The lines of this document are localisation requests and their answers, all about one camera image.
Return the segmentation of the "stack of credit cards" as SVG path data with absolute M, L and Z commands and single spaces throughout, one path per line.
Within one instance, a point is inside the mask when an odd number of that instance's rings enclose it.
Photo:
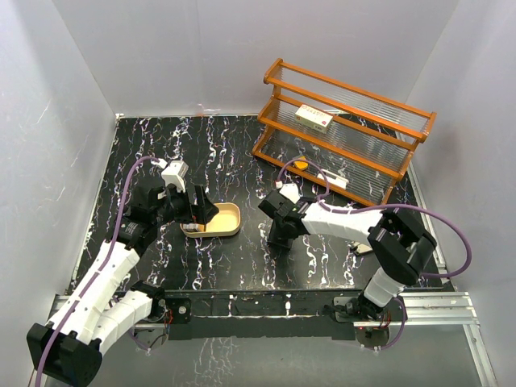
M 185 232 L 203 232 L 204 226 L 198 223 L 181 224 L 182 230 Z

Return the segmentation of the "beige oval plastic tray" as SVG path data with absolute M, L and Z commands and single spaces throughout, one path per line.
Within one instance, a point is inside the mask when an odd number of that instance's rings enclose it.
M 240 209 L 232 202 L 215 203 L 219 208 L 219 213 L 204 226 L 203 232 L 182 232 L 189 238 L 210 238 L 210 237 L 226 237 L 235 235 L 240 229 Z

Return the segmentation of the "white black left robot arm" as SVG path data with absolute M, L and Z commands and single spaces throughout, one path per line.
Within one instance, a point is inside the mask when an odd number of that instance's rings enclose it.
M 107 351 L 137 322 L 164 317 L 167 303 L 159 286 L 138 281 L 119 301 L 113 297 L 162 226 L 206 225 L 218 214 L 203 186 L 196 186 L 195 197 L 190 202 L 175 185 L 137 185 L 123 195 L 116 221 L 87 274 L 45 324 L 36 323 L 27 333 L 35 385 L 43 376 L 71 386 L 89 385 Z

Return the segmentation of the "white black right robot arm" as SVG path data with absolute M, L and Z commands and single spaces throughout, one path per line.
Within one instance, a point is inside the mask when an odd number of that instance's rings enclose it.
M 302 235 L 330 235 L 371 248 L 380 268 L 357 298 L 341 309 L 348 315 L 379 319 L 404 288 L 415 285 L 431 260 L 437 243 L 409 210 L 374 210 L 330 206 L 323 200 L 270 192 L 258 205 L 272 221 L 268 242 L 289 248 Z

